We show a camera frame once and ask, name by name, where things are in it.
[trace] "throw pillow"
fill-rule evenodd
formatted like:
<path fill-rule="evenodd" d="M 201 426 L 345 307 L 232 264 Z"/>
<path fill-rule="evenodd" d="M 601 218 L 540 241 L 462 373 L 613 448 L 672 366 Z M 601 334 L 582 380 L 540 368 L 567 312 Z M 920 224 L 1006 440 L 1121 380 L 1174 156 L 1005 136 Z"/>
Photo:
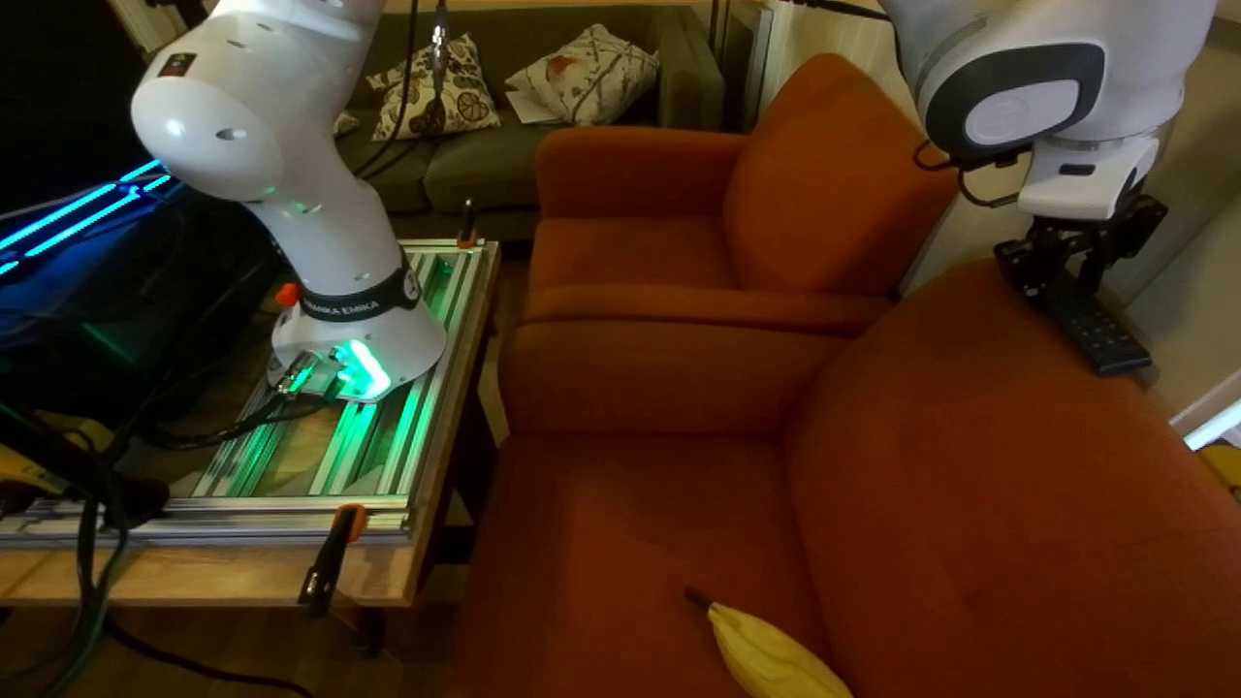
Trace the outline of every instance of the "throw pillow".
<path fill-rule="evenodd" d="M 408 79 L 412 79 L 412 88 L 403 88 L 403 62 L 367 79 L 370 88 L 383 88 L 383 109 L 370 140 L 387 140 L 391 132 L 396 140 L 414 140 L 426 132 L 480 132 L 498 125 L 488 83 L 480 79 L 475 43 L 467 34 L 445 39 L 443 125 L 430 125 L 430 100 L 432 100 L 430 48 L 421 48 L 412 60 Z"/>
<path fill-rule="evenodd" d="M 567 125 L 608 125 L 657 79 L 657 55 L 613 34 L 603 25 L 584 29 L 573 43 L 514 72 L 505 84 L 511 100 L 533 100 Z"/>

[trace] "sofa backrest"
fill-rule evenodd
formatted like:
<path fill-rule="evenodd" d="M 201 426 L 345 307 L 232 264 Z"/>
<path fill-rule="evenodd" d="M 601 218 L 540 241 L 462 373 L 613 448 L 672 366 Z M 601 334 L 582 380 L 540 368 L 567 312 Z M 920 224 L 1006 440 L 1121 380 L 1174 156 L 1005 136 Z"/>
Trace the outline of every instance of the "sofa backrest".
<path fill-rule="evenodd" d="M 836 55 L 803 62 L 760 117 L 725 233 L 743 289 L 895 295 L 952 176 L 915 166 L 921 136 Z"/>
<path fill-rule="evenodd" d="M 567 48 L 590 25 L 603 25 L 613 34 L 657 52 L 661 39 L 696 29 L 696 15 L 681 3 L 594 3 L 594 7 L 496 7 L 496 13 L 451 13 L 451 34 L 475 43 L 475 62 L 492 99 L 505 99 L 505 79 L 531 68 L 533 60 Z M 414 52 L 426 48 L 432 13 L 420 13 Z M 391 72 L 403 62 L 408 15 L 383 15 L 365 73 Z"/>
<path fill-rule="evenodd" d="M 1235 503 L 997 264 L 831 360 L 787 492 L 862 693 L 1241 693 Z"/>

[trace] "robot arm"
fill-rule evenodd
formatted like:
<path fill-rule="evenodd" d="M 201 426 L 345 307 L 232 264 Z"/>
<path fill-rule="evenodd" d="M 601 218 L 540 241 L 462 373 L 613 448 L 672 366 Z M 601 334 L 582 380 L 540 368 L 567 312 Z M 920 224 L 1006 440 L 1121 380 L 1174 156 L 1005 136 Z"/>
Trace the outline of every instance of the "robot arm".
<path fill-rule="evenodd" d="M 222 0 L 130 99 L 142 148 L 173 180 L 267 224 L 302 284 L 276 321 L 276 360 L 311 358 L 345 399 L 421 375 L 445 340 L 381 194 L 334 148 L 381 15 L 383 0 Z"/>
<path fill-rule="evenodd" d="M 1032 153 L 1019 206 L 1112 220 L 1154 163 L 1215 0 L 882 0 L 928 136 L 956 163 Z"/>

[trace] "floor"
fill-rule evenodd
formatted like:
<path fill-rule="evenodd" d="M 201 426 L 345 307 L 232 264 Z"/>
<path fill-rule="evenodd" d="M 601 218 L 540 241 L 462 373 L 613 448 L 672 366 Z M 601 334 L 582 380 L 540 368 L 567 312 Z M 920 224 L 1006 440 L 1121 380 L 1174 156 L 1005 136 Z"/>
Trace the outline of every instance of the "floor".
<path fill-rule="evenodd" d="M 505 444 L 509 422 L 496 399 L 496 346 L 514 321 L 526 264 L 505 258 L 496 289 L 496 340 L 488 340 L 480 373 L 480 405 L 492 433 Z M 462 609 L 467 567 L 432 567 L 414 609 L 383 614 L 387 643 L 370 657 L 357 648 L 348 614 L 311 621 L 302 614 L 170 614 L 170 609 L 120 609 L 117 625 L 130 635 L 188 657 L 197 664 L 244 675 L 288 679 L 315 698 L 354 693 L 445 693 L 451 635 Z M 73 635 L 73 609 L 15 609 L 0 621 L 0 693 L 34 698 L 63 667 Z M 65 698 L 276 698 L 290 691 L 237 688 L 201 679 L 99 640 L 81 679 Z"/>

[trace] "banana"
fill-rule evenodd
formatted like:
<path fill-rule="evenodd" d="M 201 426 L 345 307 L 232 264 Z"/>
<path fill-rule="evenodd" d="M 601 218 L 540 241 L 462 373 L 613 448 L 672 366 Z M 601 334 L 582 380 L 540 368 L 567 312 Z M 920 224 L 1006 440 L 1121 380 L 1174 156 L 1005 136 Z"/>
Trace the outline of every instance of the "banana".
<path fill-rule="evenodd" d="M 721 604 L 700 591 L 685 599 L 707 614 L 727 675 L 750 698 L 851 698 L 850 688 L 784 629 Z"/>
<path fill-rule="evenodd" d="M 0 481 L 19 481 L 19 484 L 42 488 L 51 498 L 65 492 L 63 476 L 45 474 L 42 467 L 25 462 L 23 455 L 8 452 L 3 444 L 0 444 Z"/>

